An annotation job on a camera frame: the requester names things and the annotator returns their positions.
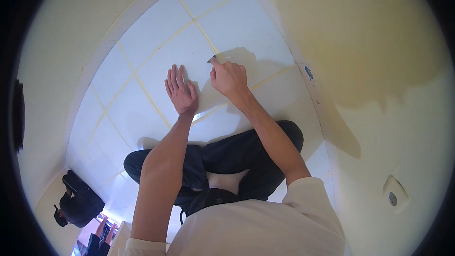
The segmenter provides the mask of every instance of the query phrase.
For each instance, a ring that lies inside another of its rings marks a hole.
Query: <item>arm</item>
[[[178,83],[175,65],[168,71],[168,79],[164,83],[179,118],[145,158],[131,231],[132,238],[152,242],[166,241],[172,206],[182,186],[188,134],[198,107],[194,85],[187,82],[190,94],[185,88],[183,66],[178,70]]]
[[[286,176],[287,185],[297,179],[311,177],[299,151],[248,89],[245,67],[229,61],[221,64],[216,58],[212,58],[211,63],[213,88],[245,114],[265,151]]]

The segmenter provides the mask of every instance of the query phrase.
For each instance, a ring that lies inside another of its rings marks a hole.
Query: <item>person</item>
[[[54,205],[54,219],[61,227],[72,223],[82,228],[103,210],[104,202],[72,170],[68,170],[62,181],[66,192],[60,199],[60,208]]]
[[[216,58],[211,63],[213,88],[248,118],[253,130],[202,149],[187,145],[198,98],[190,81],[189,92],[185,87],[183,66],[176,73],[173,65],[165,87],[179,118],[146,153],[124,255],[343,255],[343,228],[322,180],[311,177],[300,156],[300,130],[292,122],[274,121],[261,107],[247,87],[244,66]],[[125,170],[133,173],[139,168],[129,159]],[[205,178],[201,171],[207,172]],[[266,202],[284,178],[282,203]],[[169,218],[179,194],[192,195],[190,214],[166,253]]]
[[[111,230],[109,230],[109,233],[106,236],[106,240],[102,241],[103,238],[101,237],[101,234],[105,229],[106,222],[107,216],[103,216],[103,221],[96,229],[95,234],[93,233],[90,234],[90,239],[88,240],[87,252],[85,253],[85,256],[107,256],[107,253],[111,248],[112,236],[114,234],[114,230],[117,228],[117,224],[114,223],[112,225]]]

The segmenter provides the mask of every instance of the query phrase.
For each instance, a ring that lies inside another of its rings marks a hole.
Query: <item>finger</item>
[[[169,98],[170,98],[172,96],[172,92],[171,92],[171,89],[169,88],[169,83],[168,83],[167,79],[164,81],[164,85],[166,86],[166,92],[168,93]]]
[[[183,84],[183,65],[181,65],[180,68],[178,69],[177,81],[178,81],[179,86],[182,87],[185,85],[185,84]]]
[[[169,90],[171,91],[171,94],[174,93],[174,88],[172,86],[172,83],[171,83],[171,70],[168,70],[168,87],[169,87]]]
[[[210,59],[210,63],[213,65],[213,67],[214,67],[215,69],[217,69],[217,68],[219,68],[220,66],[223,65],[222,63],[220,63],[220,62],[218,61],[217,58],[211,58],[211,59]]]
[[[188,80],[187,86],[188,86],[188,89],[190,89],[191,98],[197,99],[197,92],[196,92],[196,87],[194,87],[194,84]]]
[[[210,72],[210,80],[212,82],[215,82],[216,79],[217,79],[217,72],[216,72],[215,68],[212,67],[212,71]]]
[[[174,92],[176,92],[178,90],[178,84],[177,84],[177,80],[176,80],[176,77],[177,77],[177,66],[175,64],[172,65],[172,68],[171,68],[171,79],[169,80],[174,88]]]

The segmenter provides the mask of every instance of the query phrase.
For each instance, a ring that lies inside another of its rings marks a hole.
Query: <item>tiled floor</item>
[[[200,108],[190,142],[207,144],[251,128],[210,85],[206,61],[223,52],[244,64],[248,86],[276,119],[294,121],[304,134],[304,157],[324,180],[334,205],[333,182],[318,117],[287,45],[256,0],[160,0],[123,34],[87,89],[73,124],[66,164],[105,201],[118,223],[132,221],[139,186],[126,174],[131,151],[150,148],[177,119],[164,79],[183,64],[199,88]],[[269,201],[286,194],[281,184]],[[168,242],[180,227],[174,207]]]

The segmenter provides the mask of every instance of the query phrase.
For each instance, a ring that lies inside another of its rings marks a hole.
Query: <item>white sock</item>
[[[217,174],[211,172],[205,172],[208,179],[208,186],[210,188],[218,188],[227,190],[229,192],[238,194],[238,185],[242,181],[243,177],[248,173],[250,169],[246,169],[239,173],[234,174]]]

